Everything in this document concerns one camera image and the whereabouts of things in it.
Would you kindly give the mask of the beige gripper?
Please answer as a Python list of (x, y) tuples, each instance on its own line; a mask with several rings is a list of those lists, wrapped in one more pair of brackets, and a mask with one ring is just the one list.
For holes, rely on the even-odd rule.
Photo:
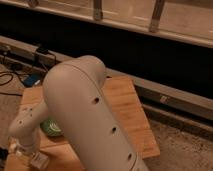
[(29, 164), (38, 151), (38, 145), (21, 146), (17, 141), (9, 146), (9, 153), (14, 154), (23, 164)]

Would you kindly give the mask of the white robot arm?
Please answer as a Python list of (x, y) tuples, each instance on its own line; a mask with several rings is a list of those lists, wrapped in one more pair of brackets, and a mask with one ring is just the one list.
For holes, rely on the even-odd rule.
[(9, 127), (19, 149), (36, 152), (36, 128), (51, 117), (87, 171), (149, 171), (103, 94), (105, 80), (106, 67), (95, 56), (52, 67), (43, 81), (43, 100)]

